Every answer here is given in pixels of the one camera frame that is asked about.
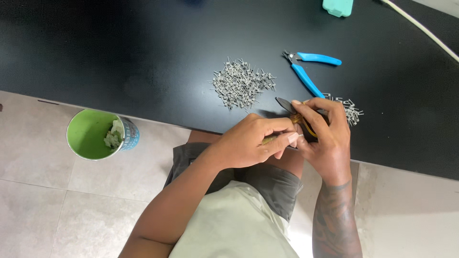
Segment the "cable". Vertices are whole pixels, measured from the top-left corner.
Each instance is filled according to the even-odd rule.
[[[412,24],[416,25],[420,30],[422,30],[427,36],[429,36],[435,43],[437,43],[441,48],[443,48],[452,58],[454,58],[457,62],[459,62],[459,56],[457,56],[451,49],[448,48],[441,40],[439,40],[430,30],[428,30],[424,25],[416,21],[413,17],[409,14],[405,13],[404,10],[400,9],[400,7],[396,6],[394,3],[390,2],[389,0],[381,0],[381,2],[388,4],[398,13],[403,15],[403,17],[407,18]]]

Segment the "teal plastic box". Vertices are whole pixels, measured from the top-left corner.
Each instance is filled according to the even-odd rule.
[[[324,0],[322,7],[336,17],[351,15],[354,0]]]

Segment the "dark gray shorts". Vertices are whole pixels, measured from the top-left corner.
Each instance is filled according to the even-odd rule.
[[[166,187],[209,146],[208,143],[187,143],[174,148],[174,165],[166,180]],[[231,180],[253,186],[263,196],[271,210],[290,221],[298,192],[303,188],[299,178],[286,170],[259,163],[248,168],[228,168],[220,171],[206,194],[225,187]]]

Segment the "light green t-shirt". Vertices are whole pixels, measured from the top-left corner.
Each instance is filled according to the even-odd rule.
[[[204,196],[169,257],[297,258],[287,226],[255,188],[231,181]]]

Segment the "man's right hand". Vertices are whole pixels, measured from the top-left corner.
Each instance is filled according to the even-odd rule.
[[[304,137],[297,139],[297,148],[303,157],[315,168],[327,185],[342,185],[351,179],[350,138],[344,107],[339,102],[313,98],[306,102],[292,101],[293,107],[311,124],[319,142],[308,143]],[[327,125],[315,110],[328,112]],[[302,130],[298,124],[299,134]]]

